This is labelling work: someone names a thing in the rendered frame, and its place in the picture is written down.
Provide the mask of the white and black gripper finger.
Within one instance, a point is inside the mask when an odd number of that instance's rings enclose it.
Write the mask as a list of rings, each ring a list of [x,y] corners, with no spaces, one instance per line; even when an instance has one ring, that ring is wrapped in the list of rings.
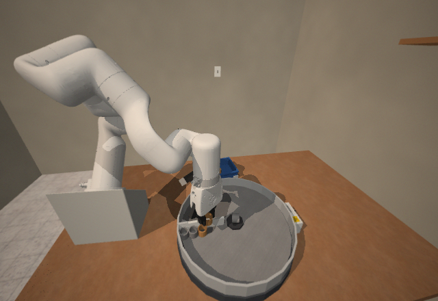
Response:
[[[206,226],[206,217],[205,217],[205,216],[201,216],[201,217],[200,217],[200,216],[197,214],[197,212],[196,212],[196,206],[195,206],[194,203],[193,203],[193,205],[192,205],[192,208],[191,208],[191,211],[190,211],[189,217],[190,217],[191,219],[198,218],[198,223],[199,223],[199,224],[202,224],[203,226]]]
[[[209,211],[213,215],[213,218],[215,217],[215,208],[216,208],[216,206],[212,210]]]

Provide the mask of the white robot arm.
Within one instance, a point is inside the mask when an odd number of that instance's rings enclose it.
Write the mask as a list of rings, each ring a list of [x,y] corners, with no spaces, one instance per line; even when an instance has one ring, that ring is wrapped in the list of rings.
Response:
[[[92,179],[85,192],[122,187],[127,134],[136,152],[154,168],[174,174],[192,157],[183,186],[212,187],[220,179],[218,136],[177,129],[163,140],[149,120],[151,98],[106,52],[86,36],[54,42],[14,60],[17,73],[58,103],[80,104],[99,116],[99,139]],[[104,188],[103,188],[104,187]]]

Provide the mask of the grey metal bushing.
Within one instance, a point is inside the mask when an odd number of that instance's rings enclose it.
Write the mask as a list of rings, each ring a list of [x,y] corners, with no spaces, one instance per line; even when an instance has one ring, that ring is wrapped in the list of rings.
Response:
[[[191,233],[192,231],[196,231],[195,233]],[[191,239],[195,239],[195,238],[197,238],[197,236],[198,236],[198,228],[197,228],[197,226],[191,226],[189,229],[188,229],[188,232],[189,232],[189,237],[191,238]]]
[[[232,213],[232,223],[239,223],[240,215],[238,213]]]
[[[186,233],[186,234],[182,235],[182,233]],[[179,234],[180,234],[181,240],[186,240],[189,237],[188,228],[187,227],[180,228]]]

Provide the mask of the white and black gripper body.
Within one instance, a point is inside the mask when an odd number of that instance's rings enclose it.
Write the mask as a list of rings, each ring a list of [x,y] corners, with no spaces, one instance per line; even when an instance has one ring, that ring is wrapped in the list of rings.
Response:
[[[222,200],[222,179],[212,187],[192,185],[190,192],[190,206],[196,206],[196,212],[201,217],[212,210]]]

